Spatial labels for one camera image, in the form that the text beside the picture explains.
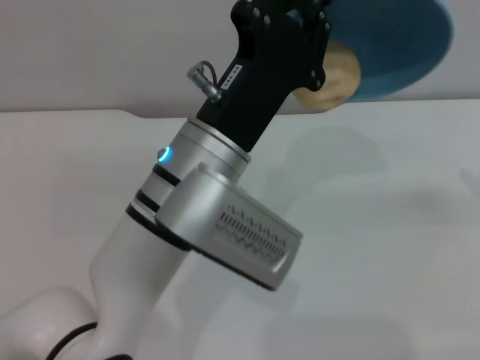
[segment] round beige object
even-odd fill
[[[319,91],[297,88],[293,92],[304,106],[320,112],[345,103],[362,81],[362,69],[355,53],[334,41],[328,43],[323,70],[326,79]]]

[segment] blue led light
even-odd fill
[[[164,161],[167,161],[171,154],[172,154],[172,150],[169,146],[167,146],[163,150],[163,154],[158,158],[158,162],[163,163]]]

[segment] label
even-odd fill
[[[220,89],[228,90],[228,88],[230,87],[230,85],[232,85],[233,80],[235,80],[235,78],[237,77],[241,69],[242,69],[241,65],[235,65],[232,71],[230,71],[230,73],[226,77]]]

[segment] metal vent grille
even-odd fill
[[[238,206],[228,205],[225,208],[217,222],[217,230],[227,235],[230,242],[262,261],[277,263],[287,253],[285,238]]]

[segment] black cable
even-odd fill
[[[217,73],[215,73],[215,68],[213,67],[210,61],[202,60],[200,64],[206,66],[210,70],[211,80],[213,85],[217,85]]]
[[[95,329],[97,327],[96,322],[91,322],[89,324],[80,326],[79,328],[76,328],[73,331],[70,331],[63,339],[61,339],[50,351],[50,354],[46,357],[45,360],[54,360],[57,355],[62,351],[62,349],[67,346],[68,343],[70,343],[74,338],[77,336],[83,334],[84,332],[87,332],[88,330]]]

